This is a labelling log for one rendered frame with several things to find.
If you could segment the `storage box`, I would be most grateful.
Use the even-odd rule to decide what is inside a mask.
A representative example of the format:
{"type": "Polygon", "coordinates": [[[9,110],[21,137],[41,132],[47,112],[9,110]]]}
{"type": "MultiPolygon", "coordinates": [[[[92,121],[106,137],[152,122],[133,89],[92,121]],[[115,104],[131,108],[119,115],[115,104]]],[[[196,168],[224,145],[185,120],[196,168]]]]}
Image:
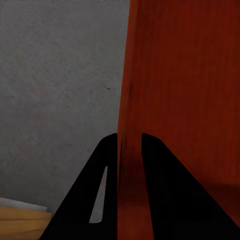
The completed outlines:
{"type": "Polygon", "coordinates": [[[143,133],[162,140],[240,228],[240,0],[130,0],[117,240],[155,240],[143,133]]]}

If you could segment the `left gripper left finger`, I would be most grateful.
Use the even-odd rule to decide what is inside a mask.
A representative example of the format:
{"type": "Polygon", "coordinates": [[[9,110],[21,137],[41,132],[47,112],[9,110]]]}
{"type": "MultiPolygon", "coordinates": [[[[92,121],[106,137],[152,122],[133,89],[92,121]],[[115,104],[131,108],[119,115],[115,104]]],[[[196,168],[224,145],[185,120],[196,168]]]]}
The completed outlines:
{"type": "Polygon", "coordinates": [[[117,240],[118,134],[104,137],[40,240],[117,240]],[[107,167],[102,221],[89,223],[107,167]]]}

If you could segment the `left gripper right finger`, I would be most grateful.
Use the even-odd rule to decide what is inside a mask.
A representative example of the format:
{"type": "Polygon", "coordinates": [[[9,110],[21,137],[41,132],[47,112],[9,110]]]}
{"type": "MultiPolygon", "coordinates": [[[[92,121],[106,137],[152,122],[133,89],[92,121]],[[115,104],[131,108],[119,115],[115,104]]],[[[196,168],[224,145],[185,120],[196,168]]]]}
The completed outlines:
{"type": "Polygon", "coordinates": [[[240,228],[156,136],[141,139],[154,240],[240,240],[240,228]]]}

